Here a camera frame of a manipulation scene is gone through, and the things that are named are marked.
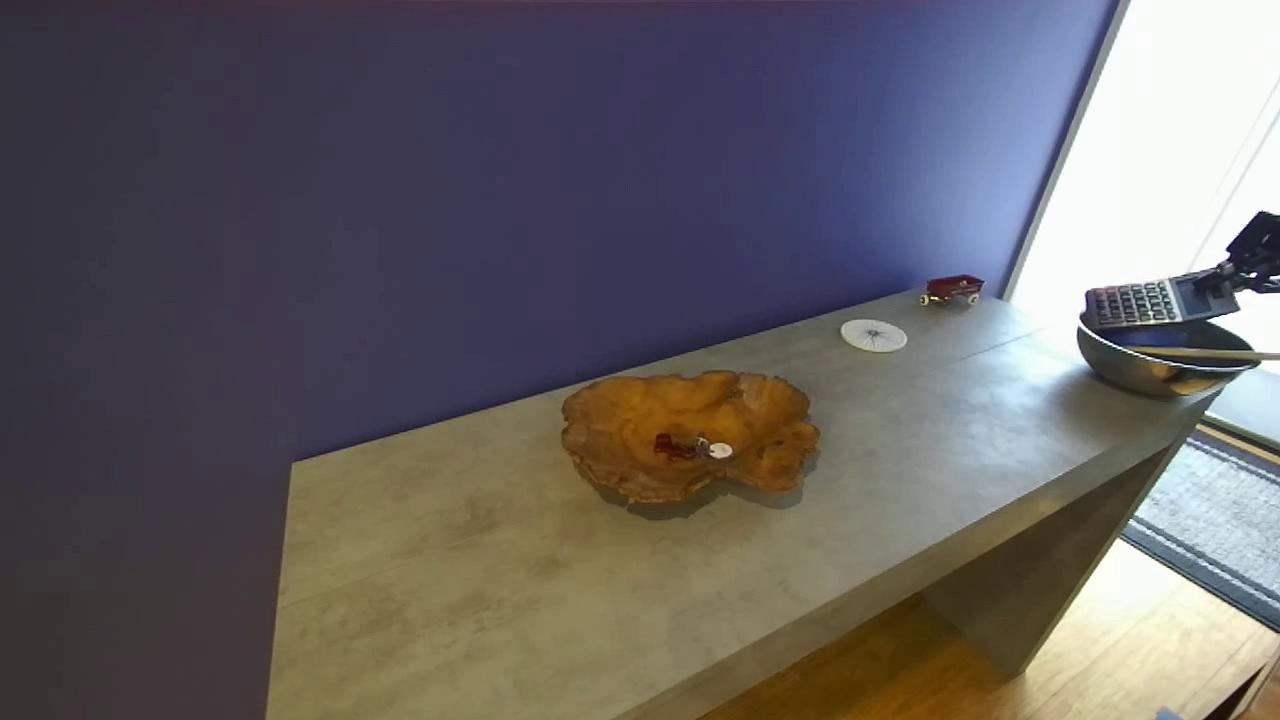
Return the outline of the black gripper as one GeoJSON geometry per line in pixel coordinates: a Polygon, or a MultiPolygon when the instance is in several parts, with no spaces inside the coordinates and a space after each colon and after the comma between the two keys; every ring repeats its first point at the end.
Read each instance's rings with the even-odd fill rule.
{"type": "Polygon", "coordinates": [[[1280,215],[1256,211],[1228,244],[1228,269],[1184,273],[1195,286],[1198,315],[1238,312],[1235,286],[1280,292],[1280,215]]]}

